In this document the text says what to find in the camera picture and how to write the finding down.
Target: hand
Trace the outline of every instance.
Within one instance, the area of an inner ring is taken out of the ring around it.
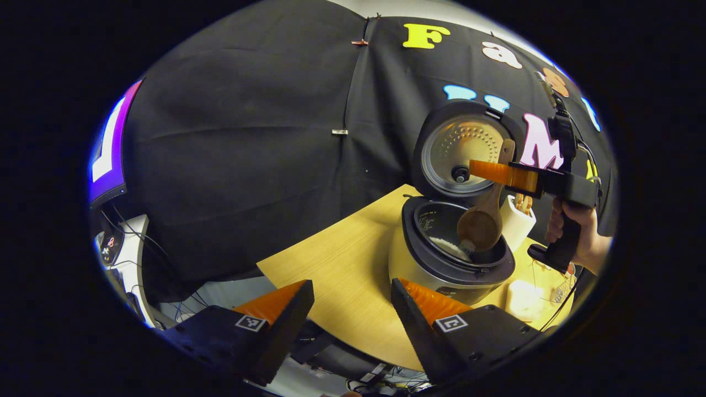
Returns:
[[[612,238],[598,235],[596,209],[576,208],[555,198],[552,202],[552,211],[546,229],[546,240],[549,243],[555,242],[563,234],[562,213],[581,226],[576,254],[574,254],[572,261],[584,266],[591,273],[598,274],[608,254]]]

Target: wooden spoon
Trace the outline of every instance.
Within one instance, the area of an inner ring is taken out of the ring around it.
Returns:
[[[503,141],[498,156],[498,164],[507,165],[513,159],[515,142],[512,139]],[[505,185],[495,183],[490,192],[481,197],[478,204],[466,211],[458,220],[460,248],[465,251],[486,251],[493,248],[503,231],[503,219],[500,216],[500,193]]]

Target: black fabric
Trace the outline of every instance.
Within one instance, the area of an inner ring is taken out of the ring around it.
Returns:
[[[405,23],[449,31],[435,49],[404,48]],[[364,36],[369,46],[352,45]],[[510,48],[523,69],[482,54]],[[126,123],[127,206],[143,209],[185,282],[255,268],[402,184],[427,114],[461,85],[553,115],[533,70],[547,66],[485,33],[422,18],[369,22],[325,0],[263,1],[174,48],[146,74]],[[611,154],[577,88],[567,107],[601,176]],[[332,129],[348,129],[335,136]],[[586,173],[579,152],[574,172]],[[551,198],[535,201],[544,242]],[[602,217],[614,216],[599,209]]]

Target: white container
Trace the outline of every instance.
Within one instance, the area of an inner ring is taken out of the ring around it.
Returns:
[[[500,217],[503,219],[503,236],[508,243],[508,247],[514,253],[515,250],[530,234],[537,219],[534,211],[529,209],[529,216],[515,208],[515,197],[509,196],[500,208]]]
[[[540,298],[544,289],[523,280],[515,280],[508,286],[508,300],[505,311],[521,321],[535,321],[542,314],[544,301]]]

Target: wooden table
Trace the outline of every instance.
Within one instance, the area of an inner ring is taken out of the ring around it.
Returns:
[[[390,364],[423,371],[417,354],[390,303],[388,246],[407,200],[403,194],[419,196],[414,187],[403,185],[314,236],[261,262],[258,267],[277,288],[311,279],[315,302],[309,318],[341,341]],[[472,305],[494,304],[505,308],[507,285],[525,280],[543,288],[545,299],[564,277],[540,263],[533,263],[527,238],[515,252],[515,272],[485,299]],[[537,329],[551,318],[558,304],[545,303],[541,316],[529,322]],[[568,315],[573,297],[552,324]]]

